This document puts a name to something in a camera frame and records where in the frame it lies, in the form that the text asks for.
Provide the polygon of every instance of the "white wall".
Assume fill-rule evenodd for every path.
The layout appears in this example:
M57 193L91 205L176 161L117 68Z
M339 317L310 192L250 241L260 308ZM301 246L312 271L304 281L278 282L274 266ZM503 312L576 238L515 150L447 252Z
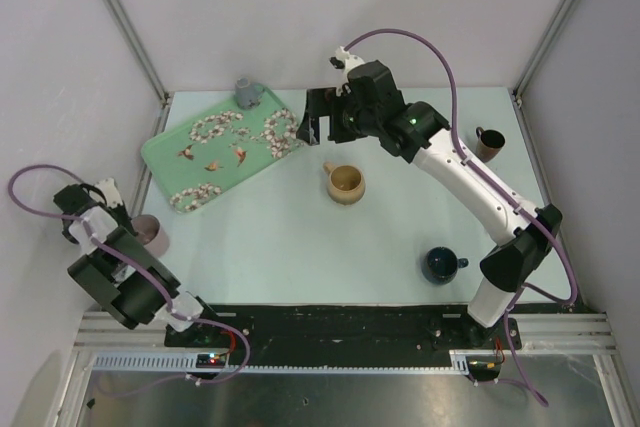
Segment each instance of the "white wall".
M582 293L640 397L640 0L582 0L524 106Z
M414 30L460 85L513 86L560 0L123 0L170 90L227 89L249 74L277 88L333 83L339 44L380 27ZM443 86L435 57L407 39L369 40L399 85Z
M102 0L0 0L0 183L36 162L130 196L158 103ZM55 211L68 179L34 174L20 197ZM67 275L78 250L58 221L0 193L0 425L42 424L89 298Z

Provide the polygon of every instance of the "wooden cup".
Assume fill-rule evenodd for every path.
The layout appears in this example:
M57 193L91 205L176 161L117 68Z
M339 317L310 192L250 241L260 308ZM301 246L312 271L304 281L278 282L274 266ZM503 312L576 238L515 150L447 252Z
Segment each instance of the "wooden cup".
M334 202L351 205L362 198L365 184L360 169L353 165L336 166L331 162L325 162L322 168L329 176L327 192Z

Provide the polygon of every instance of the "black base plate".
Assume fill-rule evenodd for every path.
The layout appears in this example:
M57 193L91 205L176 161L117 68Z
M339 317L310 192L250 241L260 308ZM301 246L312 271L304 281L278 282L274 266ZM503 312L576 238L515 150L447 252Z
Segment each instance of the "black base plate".
M212 305L217 320L240 331L246 329L251 344L250 364L280 367L448 367L449 349L472 349L460 340L442 342L427 331L433 319L442 325L455 325L455 316L465 306L266 306ZM516 349L521 348L517 322L510 319ZM492 350L495 336L506 347L500 326L484 345ZM207 335L184 341L167 337L169 347L227 347L228 336ZM243 356L242 343L236 343L231 363Z

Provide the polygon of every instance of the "light blue table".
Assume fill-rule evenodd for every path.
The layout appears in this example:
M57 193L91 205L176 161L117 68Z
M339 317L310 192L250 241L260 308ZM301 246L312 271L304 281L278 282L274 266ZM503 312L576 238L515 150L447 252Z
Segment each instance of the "light blue table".
M450 118L448 89L404 89ZM276 91L299 118L305 91ZM167 128L221 101L230 92L179 92ZM504 88L459 89L460 135L475 146L475 127L504 133L507 144L489 165L511 187L542 206L531 162ZM444 187L376 139L305 147L207 206L177 214L151 182L144 212L156 215L170 239L162 262L194 294L230 304L437 304L468 302L482 279L479 261L494 247L482 225ZM350 207L326 194L322 163L363 171L367 191ZM418 260L447 246L470 266L448 285L423 279ZM551 253L530 281L569 295L562 265ZM523 301L545 301L526 292Z

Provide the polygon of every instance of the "dark blue cup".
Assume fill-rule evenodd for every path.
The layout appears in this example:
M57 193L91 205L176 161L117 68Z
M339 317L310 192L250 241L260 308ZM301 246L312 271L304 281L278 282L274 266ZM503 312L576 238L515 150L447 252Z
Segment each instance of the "dark blue cup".
M451 249L436 247L427 252L420 268L422 275L436 285L448 284L458 273L469 265L468 259L458 259Z

